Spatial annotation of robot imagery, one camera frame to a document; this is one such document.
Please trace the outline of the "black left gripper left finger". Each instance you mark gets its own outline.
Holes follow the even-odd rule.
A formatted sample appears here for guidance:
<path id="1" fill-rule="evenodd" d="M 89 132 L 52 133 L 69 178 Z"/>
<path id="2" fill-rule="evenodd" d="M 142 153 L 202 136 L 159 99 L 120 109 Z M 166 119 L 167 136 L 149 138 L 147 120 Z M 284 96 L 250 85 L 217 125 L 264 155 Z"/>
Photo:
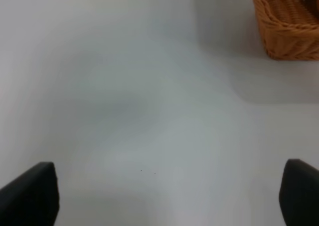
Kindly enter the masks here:
<path id="1" fill-rule="evenodd" d="M 40 162 L 0 190 L 2 226 L 53 226 L 59 212 L 54 163 Z"/>

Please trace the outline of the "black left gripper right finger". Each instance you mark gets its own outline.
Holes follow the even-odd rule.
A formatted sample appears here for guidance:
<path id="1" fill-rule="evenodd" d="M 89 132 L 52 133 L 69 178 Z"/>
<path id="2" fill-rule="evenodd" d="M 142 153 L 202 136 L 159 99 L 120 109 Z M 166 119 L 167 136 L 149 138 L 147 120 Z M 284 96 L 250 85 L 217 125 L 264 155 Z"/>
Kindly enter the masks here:
<path id="1" fill-rule="evenodd" d="M 300 159 L 289 159 L 283 171 L 279 204 L 287 226 L 318 226 L 318 169 Z"/>

